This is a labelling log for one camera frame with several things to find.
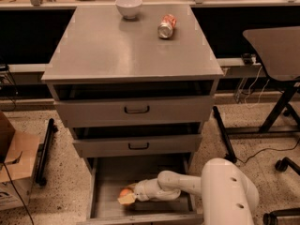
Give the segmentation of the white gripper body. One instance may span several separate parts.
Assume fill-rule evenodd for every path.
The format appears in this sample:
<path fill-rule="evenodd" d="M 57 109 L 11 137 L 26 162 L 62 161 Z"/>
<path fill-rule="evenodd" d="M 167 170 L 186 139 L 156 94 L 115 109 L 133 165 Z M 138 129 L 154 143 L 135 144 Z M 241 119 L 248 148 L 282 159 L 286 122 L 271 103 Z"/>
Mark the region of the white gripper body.
<path fill-rule="evenodd" d="M 153 200 L 160 192 L 160 186 L 157 179 L 142 180 L 135 185 L 134 195 L 140 202 Z"/>

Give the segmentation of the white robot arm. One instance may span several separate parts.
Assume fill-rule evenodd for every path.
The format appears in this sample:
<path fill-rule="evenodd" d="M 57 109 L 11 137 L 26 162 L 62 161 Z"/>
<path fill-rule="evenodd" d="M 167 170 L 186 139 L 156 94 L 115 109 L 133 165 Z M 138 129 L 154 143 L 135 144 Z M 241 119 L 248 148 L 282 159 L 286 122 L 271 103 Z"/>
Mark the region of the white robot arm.
<path fill-rule="evenodd" d="M 201 176 L 162 171 L 121 190 L 118 202 L 173 201 L 184 191 L 202 199 L 205 225 L 254 225 L 252 212 L 259 203 L 253 182 L 233 163 L 212 158 Z"/>

